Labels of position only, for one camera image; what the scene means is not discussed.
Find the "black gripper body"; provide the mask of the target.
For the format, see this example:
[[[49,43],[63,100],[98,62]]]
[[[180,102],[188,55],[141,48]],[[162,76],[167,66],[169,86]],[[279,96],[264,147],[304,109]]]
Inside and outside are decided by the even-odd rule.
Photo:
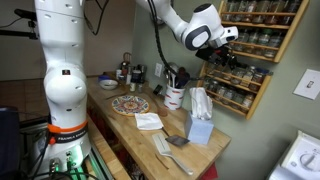
[[[228,45],[219,48],[206,47],[199,49],[195,56],[214,65],[228,65],[230,68],[234,68],[237,64],[237,57]]]

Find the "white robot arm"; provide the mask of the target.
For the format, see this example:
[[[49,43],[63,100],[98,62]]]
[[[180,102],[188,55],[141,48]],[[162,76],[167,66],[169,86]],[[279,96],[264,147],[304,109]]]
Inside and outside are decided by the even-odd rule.
[[[162,21],[173,41],[188,50],[223,46],[234,40],[236,27],[225,27],[216,7],[201,1],[183,20],[172,0],[34,0],[39,40],[46,63],[44,92],[50,128],[36,142],[31,168],[47,172],[58,159],[65,171],[68,158],[75,167],[89,155],[87,77],[114,71],[120,52],[131,51],[135,20],[152,29]]]

